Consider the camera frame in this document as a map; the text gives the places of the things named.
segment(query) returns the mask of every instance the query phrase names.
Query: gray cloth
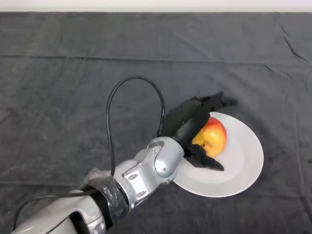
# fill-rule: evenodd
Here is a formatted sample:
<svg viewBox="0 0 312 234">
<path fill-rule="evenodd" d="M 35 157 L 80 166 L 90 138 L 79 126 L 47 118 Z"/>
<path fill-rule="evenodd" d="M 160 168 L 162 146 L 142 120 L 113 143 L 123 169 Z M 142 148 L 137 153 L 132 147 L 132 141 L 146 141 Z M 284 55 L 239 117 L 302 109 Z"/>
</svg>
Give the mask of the gray cloth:
<svg viewBox="0 0 312 234">
<path fill-rule="evenodd" d="M 0 14 L 0 232 L 17 205 L 77 188 L 109 169 L 105 105 L 122 78 L 144 75 L 167 110 L 224 91 L 222 112 L 258 136 L 254 185 L 206 198 L 160 188 L 109 233 L 312 234 L 311 14 Z M 131 81 L 112 103 L 117 163 L 156 135 L 160 104 Z M 20 222 L 47 205 L 29 205 Z"/>
</svg>

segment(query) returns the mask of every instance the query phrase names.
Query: red apple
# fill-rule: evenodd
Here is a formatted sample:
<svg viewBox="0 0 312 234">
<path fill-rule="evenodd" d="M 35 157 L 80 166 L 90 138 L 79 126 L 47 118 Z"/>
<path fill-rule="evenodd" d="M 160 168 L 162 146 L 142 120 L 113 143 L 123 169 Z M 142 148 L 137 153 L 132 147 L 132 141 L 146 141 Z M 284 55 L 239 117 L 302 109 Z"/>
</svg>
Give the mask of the red apple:
<svg viewBox="0 0 312 234">
<path fill-rule="evenodd" d="M 206 151 L 209 157 L 215 157 L 221 153 L 226 145 L 227 134 L 223 124 L 216 118 L 210 117 L 206 125 L 199 131 L 192 141 Z"/>
</svg>

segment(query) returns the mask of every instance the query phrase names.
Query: cable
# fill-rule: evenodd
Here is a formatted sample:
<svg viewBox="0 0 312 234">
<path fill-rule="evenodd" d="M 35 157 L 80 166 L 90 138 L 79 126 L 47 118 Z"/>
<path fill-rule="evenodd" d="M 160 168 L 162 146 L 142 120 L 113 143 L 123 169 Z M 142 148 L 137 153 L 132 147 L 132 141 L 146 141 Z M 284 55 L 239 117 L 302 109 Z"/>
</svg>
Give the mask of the cable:
<svg viewBox="0 0 312 234">
<path fill-rule="evenodd" d="M 111 122 L 110 122 L 110 107 L 111 107 L 113 96 L 114 96 L 115 92 L 117 91 L 117 89 L 124 82 L 127 82 L 127 81 L 129 81 L 131 79 L 141 79 L 141 80 L 144 80 L 144 81 L 150 83 L 155 88 L 155 90 L 157 91 L 157 93 L 159 95 L 159 99 L 160 99 L 160 103 L 161 103 L 161 116 L 160 116 L 160 123 L 159 123 L 158 131 L 157 131 L 157 137 L 160 136 L 162 125 L 163 125 L 163 121 L 164 121 L 164 117 L 165 117 L 165 101 L 164 101 L 164 98 L 162 96 L 162 93 L 161 93 L 160 89 L 150 79 L 148 79 L 146 77 L 142 77 L 142 76 L 130 76 L 130 77 L 126 77 L 126 78 L 122 79 L 114 87 L 114 89 L 111 91 L 111 94 L 108 97 L 107 105 L 106 105 L 106 129 L 107 129 L 109 150 L 110 150 L 110 155 L 111 155 L 111 175 L 112 176 L 114 176 L 114 174 L 115 174 L 115 167 L 116 167 L 116 165 L 115 165 L 115 153 L 114 153 L 114 145 L 113 145 L 113 140 L 112 140 L 112 131 L 111 131 Z"/>
<path fill-rule="evenodd" d="M 29 202 L 32 201 L 36 201 L 36 200 L 41 200 L 41 199 L 51 199 L 51 198 L 67 198 L 67 197 L 79 197 L 79 196 L 88 196 L 91 194 L 94 194 L 95 192 L 97 192 L 96 189 L 93 190 L 89 190 L 89 191 L 85 191 L 85 192 L 81 192 L 81 193 L 73 193 L 73 194 L 50 194 L 50 195 L 40 195 L 40 196 L 36 196 L 33 197 L 30 200 L 25 201 L 23 204 L 21 204 L 21 206 L 16 210 L 15 214 L 14 214 L 14 219 L 13 219 L 13 224 L 12 224 L 12 232 L 15 230 L 16 228 L 16 223 L 18 221 L 18 216 L 21 212 L 21 210 L 24 208 L 24 206 L 26 206 Z"/>
<path fill-rule="evenodd" d="M 113 145 L 113 140 L 112 140 L 112 131 L 111 131 L 111 126 L 110 126 L 110 107 L 111 107 L 112 99 L 113 99 L 113 96 L 114 96 L 116 90 L 124 82 L 126 82 L 128 80 L 131 80 L 131 79 L 141 79 L 141 80 L 144 80 L 144 81 L 150 83 L 156 89 L 156 91 L 157 91 L 157 93 L 159 95 L 159 99 L 160 99 L 160 103 L 161 103 L 161 117 L 160 117 L 160 123 L 159 123 L 158 131 L 157 131 L 157 137 L 160 136 L 160 133 L 161 133 L 161 130 L 162 130 L 163 121 L 164 121 L 164 116 L 165 116 L 165 101 L 164 101 L 164 98 L 162 96 L 162 93 L 161 93 L 160 89 L 157 87 L 157 85 L 154 82 L 152 82 L 150 79 L 147 79 L 147 78 L 141 77 L 141 76 L 131 76 L 131 77 L 124 78 L 123 80 L 121 80 L 115 86 L 115 88 L 111 91 L 111 93 L 110 93 L 110 95 L 108 97 L 107 106 L 106 106 L 106 128 L 107 128 L 107 137 L 108 137 L 110 154 L 111 154 L 111 175 L 112 176 L 114 176 L 114 173 L 115 173 L 115 155 L 114 155 L 114 145 Z M 36 197 L 34 197 L 34 198 L 30 199 L 30 200 L 27 200 L 16 210 L 16 212 L 14 214 L 13 225 L 12 225 L 12 232 L 16 228 L 18 216 L 19 216 L 21 210 L 28 203 L 30 203 L 32 201 L 41 200 L 41 199 L 61 198 L 61 197 L 66 198 L 66 197 L 87 196 L 87 195 L 91 195 L 91 194 L 93 194 L 95 192 L 97 192 L 96 189 L 85 191 L 85 192 L 81 192 L 81 193 L 74 193 L 74 194 L 40 195 L 40 196 L 36 196 Z"/>
</svg>

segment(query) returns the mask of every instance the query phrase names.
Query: plastic wrap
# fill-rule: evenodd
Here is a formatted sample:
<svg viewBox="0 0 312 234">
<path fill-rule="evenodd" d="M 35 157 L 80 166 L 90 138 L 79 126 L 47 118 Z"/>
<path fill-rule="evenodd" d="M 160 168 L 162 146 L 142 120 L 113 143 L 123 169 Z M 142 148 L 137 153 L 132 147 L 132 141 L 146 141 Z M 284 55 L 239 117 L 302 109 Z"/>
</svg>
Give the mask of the plastic wrap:
<svg viewBox="0 0 312 234">
<path fill-rule="evenodd" d="M 106 198 L 113 224 L 127 215 L 129 207 L 108 171 L 101 171 L 98 168 L 92 169 L 81 187 L 86 185 L 96 188 Z"/>
</svg>

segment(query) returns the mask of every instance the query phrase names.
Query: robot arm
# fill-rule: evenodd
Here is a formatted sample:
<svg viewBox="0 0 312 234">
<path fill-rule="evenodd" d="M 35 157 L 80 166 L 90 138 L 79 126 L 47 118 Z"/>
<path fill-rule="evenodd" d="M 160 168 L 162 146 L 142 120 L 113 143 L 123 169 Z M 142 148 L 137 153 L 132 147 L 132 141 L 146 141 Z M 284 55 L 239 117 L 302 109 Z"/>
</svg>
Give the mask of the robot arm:
<svg viewBox="0 0 312 234">
<path fill-rule="evenodd" d="M 109 172 L 91 171 L 81 191 L 94 194 L 59 198 L 18 226 L 13 234 L 104 234 L 113 224 L 146 200 L 160 185 L 176 176 L 184 152 L 208 121 L 210 111 L 235 105 L 222 93 L 185 101 L 164 119 L 161 137 L 153 139 L 134 159 Z"/>
<path fill-rule="evenodd" d="M 82 190 L 95 187 L 99 193 L 60 198 L 21 224 L 13 233 L 104 234 L 112 224 L 146 200 L 158 186 L 170 183 L 183 156 L 184 151 L 175 140 L 170 137 L 155 138 L 134 159 L 118 165 L 114 179 L 109 172 L 99 173 L 99 177 L 91 173 Z"/>
</svg>

